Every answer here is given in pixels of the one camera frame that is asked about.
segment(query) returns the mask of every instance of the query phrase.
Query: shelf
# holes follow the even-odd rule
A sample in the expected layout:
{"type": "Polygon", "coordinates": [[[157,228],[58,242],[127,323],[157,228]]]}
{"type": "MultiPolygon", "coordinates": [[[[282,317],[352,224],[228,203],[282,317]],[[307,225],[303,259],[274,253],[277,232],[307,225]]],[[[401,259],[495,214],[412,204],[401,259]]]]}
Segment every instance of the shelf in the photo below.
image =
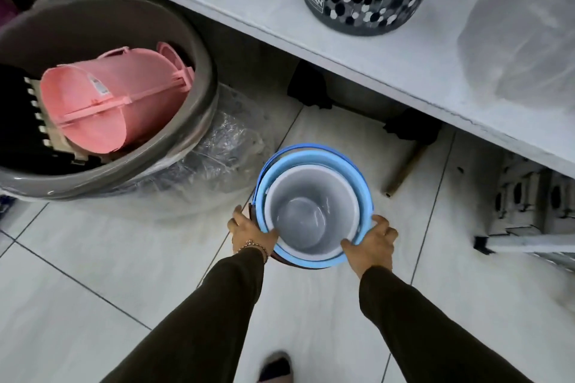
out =
{"type": "Polygon", "coordinates": [[[367,38],[329,29],[304,0],[171,1],[575,177],[574,115],[471,91],[457,37],[477,0],[424,0],[398,30],[367,38]]]}

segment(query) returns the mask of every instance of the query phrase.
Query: foot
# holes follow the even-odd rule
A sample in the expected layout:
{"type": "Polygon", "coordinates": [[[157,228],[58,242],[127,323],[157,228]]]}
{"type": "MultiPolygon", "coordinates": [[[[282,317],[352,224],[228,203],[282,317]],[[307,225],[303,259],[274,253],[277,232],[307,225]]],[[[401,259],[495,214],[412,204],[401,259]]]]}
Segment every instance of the foot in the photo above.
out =
{"type": "Polygon", "coordinates": [[[293,370],[285,352],[272,354],[263,365],[258,383],[293,383],[293,370]]]}

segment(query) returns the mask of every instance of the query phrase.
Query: white bucket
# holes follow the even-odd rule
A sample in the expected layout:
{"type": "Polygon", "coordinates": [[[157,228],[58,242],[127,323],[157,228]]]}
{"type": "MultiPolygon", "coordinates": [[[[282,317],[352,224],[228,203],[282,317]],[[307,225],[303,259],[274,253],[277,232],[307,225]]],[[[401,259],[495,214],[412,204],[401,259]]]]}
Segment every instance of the white bucket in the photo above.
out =
{"type": "Polygon", "coordinates": [[[340,242],[358,233],[359,203],[347,180],[322,165],[299,165],[280,174],[264,202],[270,230],[292,256],[325,261],[341,254],[340,242]]]}

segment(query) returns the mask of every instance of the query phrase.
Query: forearm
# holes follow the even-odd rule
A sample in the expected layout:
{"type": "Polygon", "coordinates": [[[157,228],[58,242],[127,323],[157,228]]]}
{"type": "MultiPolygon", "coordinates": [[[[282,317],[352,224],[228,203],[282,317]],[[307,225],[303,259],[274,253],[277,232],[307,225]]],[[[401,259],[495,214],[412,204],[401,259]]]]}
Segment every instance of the forearm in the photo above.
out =
{"type": "Polygon", "coordinates": [[[262,281],[258,249],[222,259],[102,383],[232,382],[262,281]]]}
{"type": "Polygon", "coordinates": [[[408,383],[529,382],[509,362],[382,267],[361,279],[359,303],[408,383]]]}

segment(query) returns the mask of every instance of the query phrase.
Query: plastic bag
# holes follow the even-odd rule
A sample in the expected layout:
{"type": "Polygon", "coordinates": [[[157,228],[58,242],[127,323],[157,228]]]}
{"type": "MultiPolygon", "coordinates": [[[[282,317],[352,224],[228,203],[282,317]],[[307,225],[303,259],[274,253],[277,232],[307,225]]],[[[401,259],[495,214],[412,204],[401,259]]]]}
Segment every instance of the plastic bag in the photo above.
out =
{"type": "Polygon", "coordinates": [[[480,99],[575,108],[575,0],[479,0],[458,39],[480,99]]]}
{"type": "Polygon", "coordinates": [[[164,219],[206,212],[249,195],[273,153],[269,118],[255,102],[225,85],[208,132],[183,159],[135,183],[75,207],[133,219],[164,219]]]}

